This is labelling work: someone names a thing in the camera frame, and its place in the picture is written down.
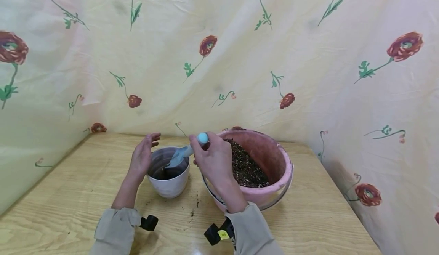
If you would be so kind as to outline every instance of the hand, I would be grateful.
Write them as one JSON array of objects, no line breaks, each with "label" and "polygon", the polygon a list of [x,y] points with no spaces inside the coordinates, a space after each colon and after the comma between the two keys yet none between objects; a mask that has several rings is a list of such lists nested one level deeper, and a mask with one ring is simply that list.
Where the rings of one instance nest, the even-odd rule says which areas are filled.
[{"label": "hand", "polygon": [[206,134],[209,137],[207,150],[202,149],[196,136],[189,136],[194,150],[194,164],[222,197],[227,211],[229,213],[242,212],[248,202],[233,177],[231,145],[213,132],[206,132]]},{"label": "hand", "polygon": [[194,162],[201,173],[216,188],[223,181],[234,180],[232,171],[232,148],[229,142],[213,132],[206,132],[209,137],[207,151],[203,150],[196,136],[189,136],[191,147],[194,150]]},{"label": "hand", "polygon": [[136,146],[131,157],[127,177],[141,183],[151,165],[151,148],[158,146],[161,133],[147,134]]}]

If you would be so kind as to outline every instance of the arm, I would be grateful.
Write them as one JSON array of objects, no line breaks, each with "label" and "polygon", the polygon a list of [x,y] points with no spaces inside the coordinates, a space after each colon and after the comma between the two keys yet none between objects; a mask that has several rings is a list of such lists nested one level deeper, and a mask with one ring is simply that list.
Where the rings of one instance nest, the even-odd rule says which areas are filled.
[{"label": "arm", "polygon": [[258,206],[245,200],[235,180],[223,184],[218,192],[227,206],[225,216],[233,224],[236,255],[284,254]]},{"label": "arm", "polygon": [[151,163],[151,147],[160,133],[147,135],[135,148],[127,176],[110,209],[104,211],[95,232],[95,243],[89,255],[128,255],[141,225],[141,215],[134,209],[136,195]]},{"label": "arm", "polygon": [[206,151],[201,148],[195,136],[189,137],[195,154],[194,163],[226,203],[226,217],[232,222],[235,232],[235,254],[283,255],[259,208],[245,200],[233,177],[230,143],[224,142],[213,132],[206,134],[210,142]]}]

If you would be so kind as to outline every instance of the pink bucket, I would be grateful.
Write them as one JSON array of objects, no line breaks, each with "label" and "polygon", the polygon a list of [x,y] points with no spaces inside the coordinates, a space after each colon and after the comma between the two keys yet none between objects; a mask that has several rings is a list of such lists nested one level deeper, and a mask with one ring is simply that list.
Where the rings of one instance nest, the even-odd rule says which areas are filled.
[{"label": "pink bucket", "polygon": [[[266,134],[240,127],[222,131],[218,136],[223,139],[233,139],[241,145],[268,176],[271,185],[265,188],[240,186],[245,199],[257,204],[261,211],[277,204],[291,185],[294,171],[294,166],[284,148]],[[226,210],[224,201],[205,177],[203,180],[216,205],[224,212]]]}]

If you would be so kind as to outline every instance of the left hand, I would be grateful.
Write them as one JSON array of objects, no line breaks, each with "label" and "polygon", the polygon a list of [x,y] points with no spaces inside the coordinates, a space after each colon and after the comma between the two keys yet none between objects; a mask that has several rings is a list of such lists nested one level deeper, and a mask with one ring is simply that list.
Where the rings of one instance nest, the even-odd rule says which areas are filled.
[{"label": "left hand", "polygon": [[130,168],[127,178],[141,183],[151,165],[151,148],[158,146],[161,133],[147,134],[144,139],[136,146],[131,157]]}]

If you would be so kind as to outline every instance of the light blue handle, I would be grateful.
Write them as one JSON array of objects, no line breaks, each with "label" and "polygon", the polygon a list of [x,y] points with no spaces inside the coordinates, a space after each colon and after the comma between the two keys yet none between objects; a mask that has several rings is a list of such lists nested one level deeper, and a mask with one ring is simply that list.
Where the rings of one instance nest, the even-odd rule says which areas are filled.
[{"label": "light blue handle", "polygon": [[200,145],[203,146],[209,142],[209,136],[207,136],[207,134],[203,132],[198,134],[197,140],[200,143]]}]

